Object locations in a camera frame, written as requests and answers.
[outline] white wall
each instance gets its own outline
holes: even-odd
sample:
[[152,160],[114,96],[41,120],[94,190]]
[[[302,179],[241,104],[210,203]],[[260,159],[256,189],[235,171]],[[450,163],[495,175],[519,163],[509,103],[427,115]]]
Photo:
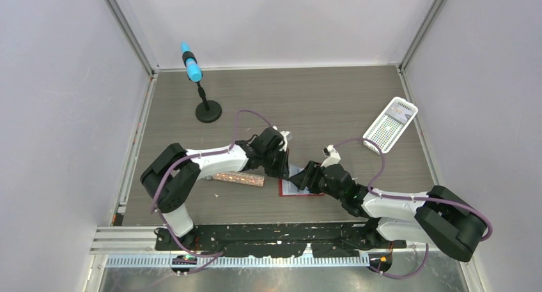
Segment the white wall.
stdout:
[[77,291],[148,78],[103,0],[0,0],[2,291]]
[[438,177],[492,220],[493,291],[540,291],[542,0],[448,0],[407,77]]
[[398,64],[433,0],[126,0],[161,68]]

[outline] metal floor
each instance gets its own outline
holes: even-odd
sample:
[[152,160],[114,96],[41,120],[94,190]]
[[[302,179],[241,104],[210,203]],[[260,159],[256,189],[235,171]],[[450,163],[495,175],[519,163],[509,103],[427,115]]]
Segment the metal floor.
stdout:
[[[413,272],[423,255],[394,252],[390,273]],[[107,268],[100,291],[467,292],[468,286],[459,262],[430,252],[422,272],[404,280],[381,277],[362,267],[209,269],[188,277],[176,277],[167,268]]]
[[[361,136],[393,97],[405,97],[393,66],[220,70],[205,72],[201,82],[208,98],[222,105],[222,117],[215,123],[196,119],[200,99],[186,73],[159,74],[124,226],[161,224],[149,214],[151,199],[139,177],[164,148],[173,142],[190,149],[227,146],[239,109],[258,111],[279,130],[291,131],[290,164],[304,167],[309,160],[323,160],[322,148],[328,144]],[[242,115],[239,139],[260,134],[264,126],[259,118]],[[366,185],[380,168],[380,157],[356,142],[339,152],[344,168],[361,184]],[[386,164],[375,182],[381,190],[422,192],[433,186],[414,124],[386,154]],[[277,180],[268,177],[263,188],[199,181],[187,208],[195,224],[356,220],[328,196],[279,197]]]

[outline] blue object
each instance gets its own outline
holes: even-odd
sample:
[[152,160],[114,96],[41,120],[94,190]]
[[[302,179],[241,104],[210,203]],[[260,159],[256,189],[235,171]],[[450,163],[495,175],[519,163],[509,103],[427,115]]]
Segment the blue object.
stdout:
[[[185,42],[181,42],[181,51],[183,53],[190,51],[190,47]],[[187,75],[191,81],[199,82],[202,77],[201,69],[197,65],[196,61],[192,58],[188,58],[185,61],[187,67]]]

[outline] white basket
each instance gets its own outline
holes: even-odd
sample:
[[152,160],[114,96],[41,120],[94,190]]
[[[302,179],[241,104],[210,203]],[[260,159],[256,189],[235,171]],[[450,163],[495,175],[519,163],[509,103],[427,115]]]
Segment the white basket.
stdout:
[[[389,110],[397,109],[402,109],[407,113],[412,113],[412,115],[406,115],[408,117],[406,122],[404,120],[401,122],[389,114]],[[395,97],[386,106],[382,113],[380,113],[376,121],[365,132],[363,138],[375,142],[378,147],[382,149],[382,153],[387,153],[391,150],[405,129],[407,129],[407,126],[414,119],[414,116],[416,116],[417,113],[418,108],[415,105],[407,102],[401,97]],[[365,146],[373,150],[375,153],[378,153],[378,150],[376,150],[372,144],[368,142],[363,142],[363,144],[365,144]]]

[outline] black stand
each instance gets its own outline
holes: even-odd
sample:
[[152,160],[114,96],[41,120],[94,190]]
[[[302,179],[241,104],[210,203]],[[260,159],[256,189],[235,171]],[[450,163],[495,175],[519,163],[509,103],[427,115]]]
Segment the black stand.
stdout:
[[196,107],[196,118],[202,123],[212,123],[222,115],[222,107],[214,100],[207,100],[205,91],[199,82],[197,84],[197,93],[201,97],[201,104]]

